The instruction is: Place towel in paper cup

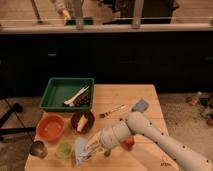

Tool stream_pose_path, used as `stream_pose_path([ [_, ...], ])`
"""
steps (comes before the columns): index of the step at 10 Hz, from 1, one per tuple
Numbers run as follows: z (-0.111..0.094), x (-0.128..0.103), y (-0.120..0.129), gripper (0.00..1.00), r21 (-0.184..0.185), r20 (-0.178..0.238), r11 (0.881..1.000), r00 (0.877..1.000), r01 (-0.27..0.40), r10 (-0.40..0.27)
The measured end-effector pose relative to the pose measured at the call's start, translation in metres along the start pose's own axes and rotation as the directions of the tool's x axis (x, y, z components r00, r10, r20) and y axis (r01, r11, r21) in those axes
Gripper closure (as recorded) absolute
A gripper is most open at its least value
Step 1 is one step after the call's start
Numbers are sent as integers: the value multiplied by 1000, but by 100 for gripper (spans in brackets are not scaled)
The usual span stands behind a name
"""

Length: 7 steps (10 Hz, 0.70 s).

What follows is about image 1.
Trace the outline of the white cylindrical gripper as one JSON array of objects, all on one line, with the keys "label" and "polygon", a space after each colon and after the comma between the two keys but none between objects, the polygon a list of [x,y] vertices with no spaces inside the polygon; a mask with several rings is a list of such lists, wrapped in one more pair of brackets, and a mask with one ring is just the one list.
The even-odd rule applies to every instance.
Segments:
[{"label": "white cylindrical gripper", "polygon": [[113,149],[131,136],[131,131],[124,121],[104,128],[89,138],[86,148],[92,149],[100,143],[106,149]]}]

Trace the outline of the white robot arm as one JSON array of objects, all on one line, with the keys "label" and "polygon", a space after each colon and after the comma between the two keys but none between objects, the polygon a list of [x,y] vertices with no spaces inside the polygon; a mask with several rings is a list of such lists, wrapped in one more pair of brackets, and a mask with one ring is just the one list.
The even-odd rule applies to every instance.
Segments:
[{"label": "white robot arm", "polygon": [[101,129],[89,139],[85,149],[90,153],[99,147],[113,149],[132,135],[142,135],[154,142],[185,171],[213,170],[210,159],[161,132],[140,112],[131,112],[118,123]]}]

